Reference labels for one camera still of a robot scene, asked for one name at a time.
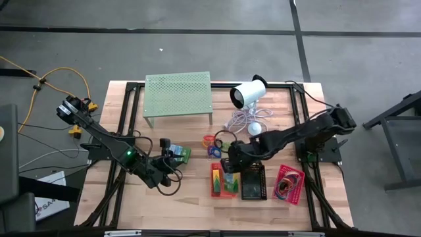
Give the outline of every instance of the small blue object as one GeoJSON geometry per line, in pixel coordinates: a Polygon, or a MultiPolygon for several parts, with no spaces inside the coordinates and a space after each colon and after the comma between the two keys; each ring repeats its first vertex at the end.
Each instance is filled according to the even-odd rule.
{"type": "Polygon", "coordinates": [[[215,158],[221,158],[221,150],[217,147],[214,147],[213,145],[208,146],[208,156],[209,157],[215,157],[215,158]]]}

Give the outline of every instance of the cable bundle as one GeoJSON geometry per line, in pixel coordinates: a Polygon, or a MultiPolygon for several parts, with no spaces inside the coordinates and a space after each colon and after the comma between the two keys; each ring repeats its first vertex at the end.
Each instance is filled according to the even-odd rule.
{"type": "Polygon", "coordinates": [[[289,171],[285,173],[285,176],[277,183],[275,188],[275,195],[280,200],[285,200],[292,190],[297,186],[300,181],[300,175],[297,172],[289,171]]]}
{"type": "Polygon", "coordinates": [[[237,134],[241,132],[249,123],[258,122],[260,124],[263,124],[267,131],[268,126],[259,119],[270,117],[273,115],[273,112],[270,109],[257,109],[256,106],[257,102],[254,102],[253,106],[250,109],[241,109],[234,111],[234,113],[232,113],[232,118],[225,124],[225,128],[228,131],[237,134]],[[241,128],[236,131],[232,131],[232,126],[241,126],[241,128]]]}

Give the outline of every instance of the green object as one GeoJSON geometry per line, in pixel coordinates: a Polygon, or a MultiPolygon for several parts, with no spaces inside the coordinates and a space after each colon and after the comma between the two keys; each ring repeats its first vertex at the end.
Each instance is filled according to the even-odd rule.
{"type": "Polygon", "coordinates": [[[170,151],[174,152],[175,155],[182,155],[181,158],[176,158],[176,161],[183,161],[185,164],[189,162],[191,148],[190,147],[182,147],[180,145],[171,144],[170,151]]]}
{"type": "Polygon", "coordinates": [[[224,191],[238,193],[238,174],[224,173],[224,191]]]}
{"type": "Polygon", "coordinates": [[[151,128],[154,117],[178,115],[209,114],[212,124],[212,113],[209,72],[146,76],[143,118],[151,128]]]}
{"type": "Polygon", "coordinates": [[[231,146],[231,144],[229,144],[228,142],[223,142],[221,150],[225,151],[225,152],[228,152],[228,148],[230,148],[230,146],[231,146]]]}
{"type": "Polygon", "coordinates": [[[219,183],[219,178],[215,179],[215,181],[213,182],[213,192],[216,194],[221,193],[221,185],[219,183]]]}
{"type": "Polygon", "coordinates": [[[307,155],[307,162],[317,162],[317,155],[316,154],[308,154],[307,155]]]}

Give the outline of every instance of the rubber band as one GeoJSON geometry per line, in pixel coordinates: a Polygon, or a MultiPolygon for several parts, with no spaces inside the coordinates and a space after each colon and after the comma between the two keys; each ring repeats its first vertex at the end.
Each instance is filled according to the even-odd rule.
{"type": "Polygon", "coordinates": [[[275,195],[280,200],[285,200],[300,181],[300,175],[297,172],[286,172],[284,177],[277,183],[275,195]]]}
{"type": "Polygon", "coordinates": [[[215,157],[215,158],[221,158],[221,150],[219,149],[219,148],[217,148],[217,147],[214,147],[214,146],[209,146],[208,147],[208,156],[210,157],[210,158],[213,158],[213,157],[215,157]]]}
{"type": "Polygon", "coordinates": [[[208,146],[214,143],[215,136],[214,135],[204,135],[202,140],[202,145],[204,148],[208,148],[208,146]]]}

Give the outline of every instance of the black clamp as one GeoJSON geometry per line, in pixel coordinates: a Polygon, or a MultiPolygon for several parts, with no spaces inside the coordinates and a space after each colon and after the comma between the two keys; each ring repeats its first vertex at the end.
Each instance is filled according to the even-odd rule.
{"type": "Polygon", "coordinates": [[[35,89],[35,90],[37,90],[37,91],[40,91],[41,90],[41,86],[37,86],[37,85],[32,86],[32,88],[35,89]]]}
{"type": "Polygon", "coordinates": [[[45,83],[47,81],[47,79],[45,79],[45,78],[42,78],[41,80],[39,80],[39,86],[38,85],[34,85],[34,86],[32,86],[32,88],[34,89],[34,90],[37,90],[37,91],[40,91],[41,90],[41,86],[45,83]]]}

